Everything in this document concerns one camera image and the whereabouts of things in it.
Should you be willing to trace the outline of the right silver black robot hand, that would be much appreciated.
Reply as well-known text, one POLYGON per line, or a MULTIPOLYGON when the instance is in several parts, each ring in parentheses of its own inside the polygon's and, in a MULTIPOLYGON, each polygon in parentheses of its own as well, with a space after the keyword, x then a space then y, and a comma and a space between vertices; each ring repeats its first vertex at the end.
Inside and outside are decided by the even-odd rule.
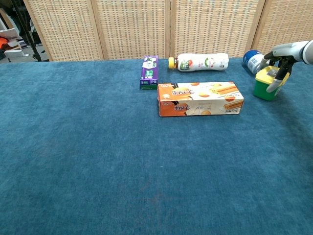
POLYGON ((308 41, 302 41, 277 45, 264 55, 260 63, 261 69, 266 66, 267 61, 270 64, 279 61, 279 70, 272 83, 267 87, 267 93, 271 93, 279 87, 286 74, 291 71, 294 63, 303 61, 302 52, 307 43, 308 41))

